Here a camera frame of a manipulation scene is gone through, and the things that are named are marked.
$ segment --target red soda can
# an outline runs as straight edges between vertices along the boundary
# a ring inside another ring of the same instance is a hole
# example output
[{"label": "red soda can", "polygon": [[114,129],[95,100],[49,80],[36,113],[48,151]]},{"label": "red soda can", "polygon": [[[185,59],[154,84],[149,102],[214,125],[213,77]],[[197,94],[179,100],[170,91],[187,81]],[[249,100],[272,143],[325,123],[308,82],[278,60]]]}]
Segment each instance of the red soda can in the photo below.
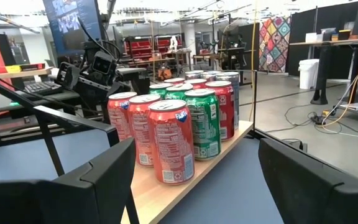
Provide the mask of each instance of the red soda can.
[{"label": "red soda can", "polygon": [[110,124],[116,126],[120,141],[132,137],[128,119],[128,107],[129,99],[136,95],[137,93],[135,92],[125,92],[109,96],[107,109],[109,111]]},{"label": "red soda can", "polygon": [[219,100],[221,140],[228,140],[234,136],[234,90],[231,82],[214,81],[205,85],[207,88],[215,90]]},{"label": "red soda can", "polygon": [[205,87],[206,79],[203,79],[203,78],[195,78],[192,80],[186,80],[185,83],[192,84],[194,90],[197,90],[200,88],[206,88]]},{"label": "red soda can", "polygon": [[164,82],[176,85],[176,84],[184,83],[185,79],[184,78],[170,78],[170,79],[164,80]]},{"label": "red soda can", "polygon": [[132,136],[135,138],[136,162],[143,166],[153,166],[147,116],[149,106],[160,99],[160,95],[149,94],[135,96],[129,100],[128,117]]},{"label": "red soda can", "polygon": [[154,170],[160,182],[177,185],[194,176],[190,111],[183,100],[162,100],[149,106]]}]

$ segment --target television screen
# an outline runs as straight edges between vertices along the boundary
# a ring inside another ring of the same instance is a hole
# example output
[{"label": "television screen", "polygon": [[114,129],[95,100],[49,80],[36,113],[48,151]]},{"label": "television screen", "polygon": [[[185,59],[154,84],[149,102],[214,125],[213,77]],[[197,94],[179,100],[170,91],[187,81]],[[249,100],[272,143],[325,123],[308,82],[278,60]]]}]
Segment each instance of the television screen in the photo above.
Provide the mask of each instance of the television screen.
[{"label": "television screen", "polygon": [[83,53],[81,43],[88,38],[81,29],[78,17],[94,39],[101,39],[96,0],[44,0],[44,5],[58,55]]}]

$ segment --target white trash bin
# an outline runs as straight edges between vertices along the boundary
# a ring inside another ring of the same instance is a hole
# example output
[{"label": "white trash bin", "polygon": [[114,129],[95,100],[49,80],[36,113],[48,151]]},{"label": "white trash bin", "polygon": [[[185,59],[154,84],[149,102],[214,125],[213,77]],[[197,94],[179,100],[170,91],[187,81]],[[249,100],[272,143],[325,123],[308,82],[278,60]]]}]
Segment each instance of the white trash bin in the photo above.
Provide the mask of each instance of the white trash bin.
[{"label": "white trash bin", "polygon": [[319,59],[308,59],[299,61],[299,88],[310,90],[316,87]]}]

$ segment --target green soda can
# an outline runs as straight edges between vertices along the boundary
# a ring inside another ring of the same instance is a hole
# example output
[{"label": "green soda can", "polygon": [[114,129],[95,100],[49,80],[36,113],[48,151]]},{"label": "green soda can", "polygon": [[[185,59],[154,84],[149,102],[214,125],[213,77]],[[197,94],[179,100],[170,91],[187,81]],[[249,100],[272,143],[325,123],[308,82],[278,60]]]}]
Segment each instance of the green soda can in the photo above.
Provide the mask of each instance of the green soda can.
[{"label": "green soda can", "polygon": [[150,85],[149,94],[160,95],[161,99],[165,99],[165,95],[167,94],[167,88],[173,86],[171,83],[158,83],[154,85]]},{"label": "green soda can", "polygon": [[197,89],[185,93],[193,128],[194,157],[209,160],[221,153],[219,100],[214,90]]},{"label": "green soda can", "polygon": [[166,100],[185,100],[185,92],[192,90],[193,85],[189,83],[181,83],[167,88]]}]

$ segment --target computer keyboard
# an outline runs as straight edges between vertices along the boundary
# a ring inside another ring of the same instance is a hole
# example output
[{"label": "computer keyboard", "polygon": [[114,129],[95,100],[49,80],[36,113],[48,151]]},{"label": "computer keyboard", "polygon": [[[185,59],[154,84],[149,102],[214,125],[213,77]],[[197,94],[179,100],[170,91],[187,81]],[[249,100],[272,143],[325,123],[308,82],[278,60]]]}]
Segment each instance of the computer keyboard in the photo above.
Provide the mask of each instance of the computer keyboard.
[{"label": "computer keyboard", "polygon": [[25,86],[24,90],[28,93],[47,96],[61,93],[63,91],[63,87],[54,82],[37,82]]}]

